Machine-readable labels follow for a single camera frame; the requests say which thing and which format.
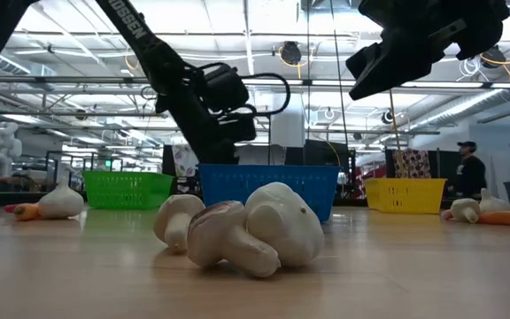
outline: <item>carrot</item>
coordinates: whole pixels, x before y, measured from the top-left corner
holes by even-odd
[[[487,225],[506,225],[510,226],[510,211],[497,211],[480,214],[477,223]]]
[[[19,204],[13,210],[17,221],[31,221],[41,218],[38,204]]]
[[[450,209],[444,210],[442,213],[442,219],[445,221],[449,221],[453,218],[452,211]]]
[[[13,211],[15,211],[15,207],[17,207],[17,205],[7,205],[4,207],[4,212],[13,214]]]

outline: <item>white sculpture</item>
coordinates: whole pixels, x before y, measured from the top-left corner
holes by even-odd
[[[17,123],[0,123],[0,176],[11,176],[12,162],[23,153],[23,145],[15,139]]]

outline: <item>man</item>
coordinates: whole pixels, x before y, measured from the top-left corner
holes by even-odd
[[[458,143],[461,164],[458,166],[457,179],[450,191],[455,191],[463,198],[480,198],[482,188],[487,188],[485,181],[485,164],[474,153],[477,144],[474,142]]]

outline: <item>mushroom stem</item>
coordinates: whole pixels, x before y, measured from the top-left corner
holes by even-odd
[[[476,223],[479,220],[479,215],[475,211],[475,209],[471,207],[462,208],[463,214],[466,216],[467,220],[471,223]]]
[[[186,213],[175,214],[166,225],[165,243],[175,253],[186,252],[186,236],[192,218]]]
[[[221,242],[221,257],[255,277],[271,276],[280,266],[277,251],[248,234],[241,226],[229,229]]]

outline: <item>white mushroom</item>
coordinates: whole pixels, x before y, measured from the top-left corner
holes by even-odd
[[[196,196],[173,195],[158,210],[153,231],[172,252],[186,252],[190,220],[204,208],[204,203]]]
[[[458,222],[476,223],[479,220],[479,203],[475,199],[456,199],[450,208],[453,218]]]
[[[245,203],[247,232],[271,245],[284,267],[308,264],[324,246],[320,220],[284,183],[259,187]]]
[[[225,259],[251,276],[271,276],[281,266],[277,252],[245,231],[246,217],[243,205],[235,201],[198,213],[189,226],[189,259],[200,267]]]

